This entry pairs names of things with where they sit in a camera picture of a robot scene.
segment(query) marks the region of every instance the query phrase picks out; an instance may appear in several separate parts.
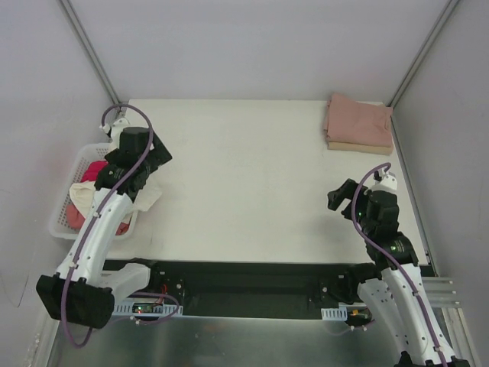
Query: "folded towel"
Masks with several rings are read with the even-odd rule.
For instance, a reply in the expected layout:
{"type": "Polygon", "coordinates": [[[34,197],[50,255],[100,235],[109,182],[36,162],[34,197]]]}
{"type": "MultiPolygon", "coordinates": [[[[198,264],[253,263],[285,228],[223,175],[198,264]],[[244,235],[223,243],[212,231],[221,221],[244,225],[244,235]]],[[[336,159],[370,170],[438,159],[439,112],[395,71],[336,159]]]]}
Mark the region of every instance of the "folded towel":
{"type": "MultiPolygon", "coordinates": [[[[93,181],[74,183],[70,187],[70,199],[84,218],[89,214],[94,193],[95,182],[93,181]]],[[[132,211],[139,210],[140,212],[147,212],[160,198],[162,193],[163,191],[159,183],[153,175],[150,175],[146,180],[146,184],[136,196],[136,200],[132,204],[132,211]]],[[[129,223],[131,221],[132,211],[122,222],[129,223]]]]}
{"type": "Polygon", "coordinates": [[[328,143],[328,149],[331,149],[332,151],[360,151],[361,153],[391,155],[392,151],[394,150],[394,146],[373,147],[371,145],[337,143],[335,141],[330,141],[328,143]]]}
{"type": "Polygon", "coordinates": [[[324,123],[326,140],[392,148],[391,115],[391,107],[356,102],[335,93],[324,123]]]}

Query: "metal pole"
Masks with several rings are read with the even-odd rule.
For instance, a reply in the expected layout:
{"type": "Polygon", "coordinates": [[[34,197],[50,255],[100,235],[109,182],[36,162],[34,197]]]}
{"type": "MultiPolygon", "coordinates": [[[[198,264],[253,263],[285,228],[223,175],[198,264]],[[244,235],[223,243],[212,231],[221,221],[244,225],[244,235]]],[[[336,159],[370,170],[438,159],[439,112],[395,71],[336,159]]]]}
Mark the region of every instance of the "metal pole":
{"type": "Polygon", "coordinates": [[[403,81],[397,88],[394,97],[392,97],[392,100],[387,104],[388,106],[394,108],[396,107],[397,103],[399,102],[404,92],[406,91],[407,87],[410,85],[411,81],[416,75],[419,67],[425,60],[425,57],[428,54],[429,50],[431,50],[440,32],[445,27],[447,21],[452,16],[453,11],[457,8],[458,4],[460,3],[461,0],[449,0],[446,3],[445,7],[442,10],[442,13],[438,16],[438,19],[436,19],[435,25],[433,25],[433,28],[429,32],[428,37],[426,37],[425,41],[423,42],[421,49],[418,51],[418,54],[416,55],[413,62],[411,63],[410,68],[408,69],[406,75],[403,78],[403,81]]]}
{"type": "Polygon", "coordinates": [[[397,120],[395,115],[392,115],[391,117],[392,121],[392,137],[394,140],[394,146],[396,147],[397,150],[397,156],[399,158],[400,166],[404,174],[404,180],[406,181],[406,187],[407,187],[407,192],[410,196],[411,203],[413,204],[413,212],[414,212],[414,217],[416,218],[416,224],[418,225],[419,229],[419,236],[421,237],[421,242],[423,243],[423,248],[427,252],[428,258],[431,261],[431,266],[433,267],[433,270],[435,271],[435,274],[438,275],[438,271],[436,269],[436,259],[434,258],[433,251],[429,247],[429,241],[428,241],[428,236],[426,235],[426,230],[423,225],[423,221],[421,219],[421,214],[419,213],[419,205],[416,200],[416,195],[414,194],[413,191],[413,185],[411,184],[411,178],[410,178],[410,172],[407,169],[407,164],[404,159],[404,154],[403,154],[403,148],[401,146],[401,143],[399,141],[399,138],[397,136],[396,132],[396,125],[397,125],[397,120]]]}
{"type": "Polygon", "coordinates": [[[97,74],[97,77],[99,78],[105,89],[105,92],[107,93],[107,96],[110,98],[113,104],[121,103],[121,100],[115,92],[114,87],[112,86],[112,83],[110,82],[110,79],[108,78],[107,73],[102,66],[102,63],[100,63],[99,57],[97,56],[92,46],[92,43],[90,42],[90,39],[86,35],[85,29],[83,29],[82,23],[80,22],[73,5],[71,4],[71,1],[58,0],[58,2],[63,13],[66,16],[66,19],[68,20],[73,31],[75,32],[76,38],[78,38],[82,49],[85,51],[86,56],[89,58],[90,63],[92,64],[93,69],[97,74]]]}

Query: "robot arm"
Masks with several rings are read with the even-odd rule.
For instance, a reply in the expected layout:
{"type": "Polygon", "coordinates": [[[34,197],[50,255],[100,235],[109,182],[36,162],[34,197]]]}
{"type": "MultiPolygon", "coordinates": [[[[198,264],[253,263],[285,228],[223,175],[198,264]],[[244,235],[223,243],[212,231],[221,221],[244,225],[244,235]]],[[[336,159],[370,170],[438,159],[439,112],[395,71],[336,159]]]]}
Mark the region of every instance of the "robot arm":
{"type": "Polygon", "coordinates": [[[121,182],[121,178],[140,160],[151,135],[147,128],[130,127],[127,120],[118,122],[113,129],[117,136],[112,137],[119,148],[105,156],[108,165],[97,175],[92,207],[76,241],[55,275],[42,275],[36,286],[52,318],[61,320],[61,309],[65,307],[68,322],[96,329],[107,324],[115,302],[147,287],[149,283],[150,269],[142,264],[127,264],[122,270],[104,278],[102,269],[116,230],[131,211],[139,190],[152,172],[172,158],[161,140],[153,134],[154,148],[131,176],[121,182]],[[63,287],[68,279],[66,304],[63,305],[63,287]]]}
{"type": "MultiPolygon", "coordinates": [[[[396,367],[469,367],[467,361],[455,358],[443,336],[429,306],[413,245],[398,232],[397,179],[388,171],[376,172],[374,179],[373,187],[360,187],[355,217],[362,233],[395,259],[396,264],[366,241],[367,253],[374,264],[355,265],[357,271],[351,271],[349,279],[343,283],[349,289],[335,290],[333,294],[347,303],[355,301],[354,297],[365,302],[377,323],[390,334],[393,357],[399,361],[396,367]],[[404,274],[416,285],[416,294],[404,274]],[[433,333],[439,347],[431,337],[433,333]]],[[[339,189],[328,194],[328,208],[337,210],[343,200],[353,200],[357,189],[358,183],[346,180],[339,189]]],[[[352,207],[349,203],[342,211],[346,219],[352,220],[352,207]]]]}

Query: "white table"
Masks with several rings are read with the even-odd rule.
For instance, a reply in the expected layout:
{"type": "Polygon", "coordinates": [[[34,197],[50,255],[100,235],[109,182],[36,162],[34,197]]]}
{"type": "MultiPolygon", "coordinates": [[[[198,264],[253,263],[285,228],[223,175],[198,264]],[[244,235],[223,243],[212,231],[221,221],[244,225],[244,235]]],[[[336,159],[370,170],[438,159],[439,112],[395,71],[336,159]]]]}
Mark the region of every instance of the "white table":
{"type": "MultiPolygon", "coordinates": [[[[325,102],[130,103],[149,116],[173,160],[155,173],[163,196],[139,213],[131,238],[112,243],[108,258],[371,261],[351,221],[327,209],[327,193],[390,161],[400,185],[400,230],[426,263],[397,153],[329,151],[322,133],[325,102]]],[[[136,112],[126,116],[144,125],[136,112]]]]}

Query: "laundry basket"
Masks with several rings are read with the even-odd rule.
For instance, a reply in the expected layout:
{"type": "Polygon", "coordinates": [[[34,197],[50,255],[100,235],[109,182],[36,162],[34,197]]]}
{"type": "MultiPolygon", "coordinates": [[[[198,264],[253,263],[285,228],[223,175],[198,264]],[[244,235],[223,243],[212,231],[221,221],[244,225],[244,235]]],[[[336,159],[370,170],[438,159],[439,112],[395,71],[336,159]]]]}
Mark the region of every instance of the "laundry basket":
{"type": "MultiPolygon", "coordinates": [[[[82,180],[83,174],[92,162],[102,161],[105,155],[108,153],[108,150],[109,143],[97,143],[85,145],[78,152],[75,163],[71,168],[70,175],[68,176],[63,191],[61,192],[61,197],[49,221],[49,233],[53,237],[74,240],[78,236],[78,231],[72,229],[68,225],[68,221],[66,219],[66,207],[71,203],[70,187],[72,184],[82,180]]],[[[138,211],[134,211],[132,213],[128,231],[122,235],[115,236],[116,240],[126,239],[132,234],[137,217],[138,211]]]]}

